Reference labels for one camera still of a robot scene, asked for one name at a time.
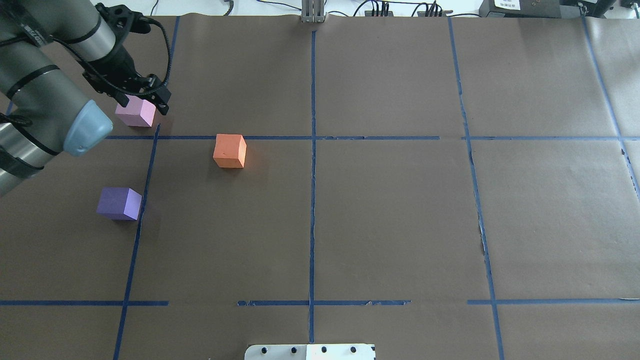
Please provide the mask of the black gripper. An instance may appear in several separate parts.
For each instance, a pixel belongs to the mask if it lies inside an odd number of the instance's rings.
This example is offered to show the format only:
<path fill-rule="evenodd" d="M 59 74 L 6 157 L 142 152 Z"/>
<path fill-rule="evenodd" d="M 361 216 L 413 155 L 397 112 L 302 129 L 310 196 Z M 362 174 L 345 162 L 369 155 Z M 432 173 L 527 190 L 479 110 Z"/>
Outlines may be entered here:
<path fill-rule="evenodd" d="M 126 108 L 129 104 L 126 92 L 135 94 L 147 92 L 161 83 L 158 76 L 153 73 L 146 77 L 139 74 L 133 58 L 124 47 L 113 50 L 102 59 L 83 63 L 83 69 L 83 78 L 94 91 L 114 98 L 122 108 Z M 171 96 L 172 92 L 167 88 L 159 88 L 150 94 L 151 104 L 162 116 L 167 116 L 169 112 Z"/>

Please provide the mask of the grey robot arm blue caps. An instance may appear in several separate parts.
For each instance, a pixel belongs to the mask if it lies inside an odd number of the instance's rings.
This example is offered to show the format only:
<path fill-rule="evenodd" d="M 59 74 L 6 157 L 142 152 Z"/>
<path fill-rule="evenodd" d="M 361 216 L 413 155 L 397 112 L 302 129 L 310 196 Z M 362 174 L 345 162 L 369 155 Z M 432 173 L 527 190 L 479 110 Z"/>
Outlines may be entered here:
<path fill-rule="evenodd" d="M 148 34 L 153 26 L 162 32 L 167 50 L 163 79 L 141 75 L 124 45 L 129 34 Z M 122 107 L 135 97 L 163 116 L 169 111 L 172 51 L 158 20 L 125 5 L 89 0 L 3 0 L 0 84 L 15 110 L 1 114 L 2 196 L 60 153 L 80 157 L 114 129 L 96 101 L 43 53 L 51 43 L 66 48 L 99 94 Z"/>

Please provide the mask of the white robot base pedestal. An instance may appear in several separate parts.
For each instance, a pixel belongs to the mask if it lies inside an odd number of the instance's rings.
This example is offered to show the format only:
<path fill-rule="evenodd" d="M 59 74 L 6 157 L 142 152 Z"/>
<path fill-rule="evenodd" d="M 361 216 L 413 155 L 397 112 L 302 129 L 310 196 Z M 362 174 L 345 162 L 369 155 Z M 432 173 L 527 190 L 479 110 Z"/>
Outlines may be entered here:
<path fill-rule="evenodd" d="M 375 360 L 374 344 L 254 344 L 247 347 L 245 360 Z"/>

